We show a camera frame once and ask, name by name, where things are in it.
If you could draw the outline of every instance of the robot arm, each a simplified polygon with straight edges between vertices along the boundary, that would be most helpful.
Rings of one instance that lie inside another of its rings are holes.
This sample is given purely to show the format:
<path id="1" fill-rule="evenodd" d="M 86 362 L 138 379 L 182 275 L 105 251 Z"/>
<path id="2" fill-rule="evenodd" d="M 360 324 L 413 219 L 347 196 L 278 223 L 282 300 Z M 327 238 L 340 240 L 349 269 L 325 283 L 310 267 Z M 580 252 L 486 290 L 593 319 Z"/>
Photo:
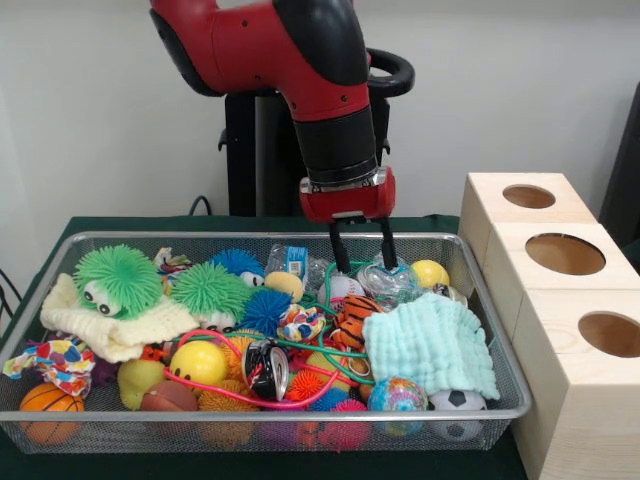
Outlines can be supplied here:
<path id="1" fill-rule="evenodd" d="M 387 217 L 395 178 L 379 168 L 369 59 L 349 0 L 271 0 L 220 9 L 216 0 L 151 0 L 174 63 L 198 93 L 276 88 L 286 99 L 309 177 L 307 218 L 328 223 L 338 267 L 349 270 L 337 222 L 379 221 L 388 268 L 397 261 Z"/>

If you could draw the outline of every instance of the white wall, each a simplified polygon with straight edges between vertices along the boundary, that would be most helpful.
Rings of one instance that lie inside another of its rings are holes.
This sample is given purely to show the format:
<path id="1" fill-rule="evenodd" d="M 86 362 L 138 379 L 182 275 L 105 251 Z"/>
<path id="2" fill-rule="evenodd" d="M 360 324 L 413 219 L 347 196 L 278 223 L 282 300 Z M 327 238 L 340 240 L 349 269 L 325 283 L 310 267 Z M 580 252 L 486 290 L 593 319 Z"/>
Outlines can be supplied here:
<path id="1" fill-rule="evenodd" d="M 247 3 L 227 0 L 225 4 Z M 599 209 L 640 80 L 637 0 L 360 0 L 410 59 L 392 104 L 397 215 L 459 211 L 470 171 L 562 171 Z M 0 0 L 0 266 L 21 286 L 73 215 L 227 211 L 219 99 L 192 93 L 148 0 Z"/>

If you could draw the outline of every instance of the wire mesh basket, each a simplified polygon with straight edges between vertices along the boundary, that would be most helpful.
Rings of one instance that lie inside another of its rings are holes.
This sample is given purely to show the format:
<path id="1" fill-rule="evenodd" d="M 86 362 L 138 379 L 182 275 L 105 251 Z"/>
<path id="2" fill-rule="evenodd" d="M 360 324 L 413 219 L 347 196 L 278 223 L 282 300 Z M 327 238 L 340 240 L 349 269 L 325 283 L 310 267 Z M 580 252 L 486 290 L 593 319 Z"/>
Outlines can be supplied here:
<path id="1" fill-rule="evenodd" d="M 451 284 L 469 298 L 469 308 L 486 331 L 499 401 L 486 411 L 452 412 L 130 412 L 115 384 L 94 387 L 85 412 L 20 412 L 20 401 L 39 382 L 28 372 L 21 380 L 0 376 L 0 425 L 25 453 L 135 453 L 309 450 L 488 450 L 509 423 L 524 415 L 531 397 L 500 325 L 473 255 L 457 236 L 395 234 L 398 255 L 411 263 L 432 259 L 449 272 Z M 379 234 L 345 234 L 353 260 L 370 260 L 380 249 Z M 274 243 L 303 246 L 315 258 L 332 259 L 328 235 L 270 233 L 91 232 L 65 241 L 0 351 L 0 364 L 20 354 L 28 340 L 46 334 L 39 309 L 60 273 L 71 274 L 80 258 L 95 249 L 127 244 L 153 258 L 166 246 L 194 263 L 225 248 L 253 252 L 266 264 Z"/>

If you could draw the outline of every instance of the stacked wooden blocks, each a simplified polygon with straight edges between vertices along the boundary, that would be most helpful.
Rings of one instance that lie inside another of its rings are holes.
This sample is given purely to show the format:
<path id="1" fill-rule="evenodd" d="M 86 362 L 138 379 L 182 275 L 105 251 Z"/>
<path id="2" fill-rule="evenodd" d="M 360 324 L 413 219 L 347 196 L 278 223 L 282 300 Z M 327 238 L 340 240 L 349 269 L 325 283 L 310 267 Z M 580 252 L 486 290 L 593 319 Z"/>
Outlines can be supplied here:
<path id="1" fill-rule="evenodd" d="M 533 393 L 531 479 L 640 478 L 640 277 L 560 174 L 470 174 L 460 236 Z"/>

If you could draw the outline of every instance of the light blue cloth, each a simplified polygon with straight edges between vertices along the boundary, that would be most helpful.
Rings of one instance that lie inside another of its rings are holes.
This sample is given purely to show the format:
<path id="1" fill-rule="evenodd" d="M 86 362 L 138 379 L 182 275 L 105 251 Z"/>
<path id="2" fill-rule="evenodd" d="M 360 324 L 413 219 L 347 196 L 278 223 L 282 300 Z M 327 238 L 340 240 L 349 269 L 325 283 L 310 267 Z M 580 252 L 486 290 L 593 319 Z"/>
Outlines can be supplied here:
<path id="1" fill-rule="evenodd" d="M 498 400 L 493 361 L 480 320 L 464 305 L 426 293 L 365 320 L 363 334 L 376 382 L 402 377 L 428 395 L 471 390 Z"/>

